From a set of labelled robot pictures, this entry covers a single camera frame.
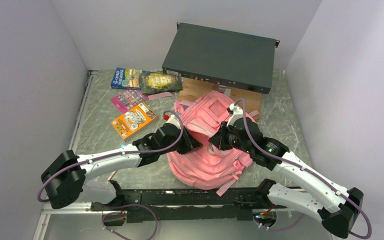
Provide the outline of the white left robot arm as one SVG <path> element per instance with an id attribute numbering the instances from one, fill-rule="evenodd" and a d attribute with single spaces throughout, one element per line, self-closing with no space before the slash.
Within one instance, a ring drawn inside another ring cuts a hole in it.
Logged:
<path id="1" fill-rule="evenodd" d="M 185 127 L 165 123 L 156 132 L 114 150 L 81 155 L 66 150 L 41 174 L 42 187 L 37 199 L 49 202 L 53 209 L 92 200 L 117 210 L 124 203 L 117 182 L 92 183 L 93 179 L 113 171 L 152 164 L 171 152 L 184 155 L 202 147 Z"/>

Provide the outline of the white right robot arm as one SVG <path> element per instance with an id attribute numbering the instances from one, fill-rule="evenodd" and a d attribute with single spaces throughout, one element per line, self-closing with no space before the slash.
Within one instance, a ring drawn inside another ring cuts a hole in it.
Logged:
<path id="1" fill-rule="evenodd" d="M 292 208 L 316 219 L 328 232 L 342 239 L 349 235 L 360 239 L 371 237 L 372 225 L 362 211 L 361 190 L 347 189 L 319 175 L 283 143 L 263 136 L 249 118 L 237 119 L 232 125 L 222 122 L 209 143 L 222 151 L 240 150 L 257 165 L 289 178 L 304 190 L 296 191 L 264 179 L 255 190 L 255 200 L 260 207 Z"/>

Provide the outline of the pink student backpack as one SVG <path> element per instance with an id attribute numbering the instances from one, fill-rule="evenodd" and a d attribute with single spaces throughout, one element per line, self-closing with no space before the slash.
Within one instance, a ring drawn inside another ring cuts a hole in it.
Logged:
<path id="1" fill-rule="evenodd" d="M 218 150 L 209 143 L 222 122 L 230 118 L 228 107 L 234 101 L 220 92 L 210 92 L 195 100 L 176 100 L 174 110 L 186 131 L 202 147 L 185 154 L 169 152 L 167 159 L 173 175 L 182 183 L 200 190 L 216 189 L 222 196 L 243 170 L 252 163 L 249 155 L 238 149 Z"/>

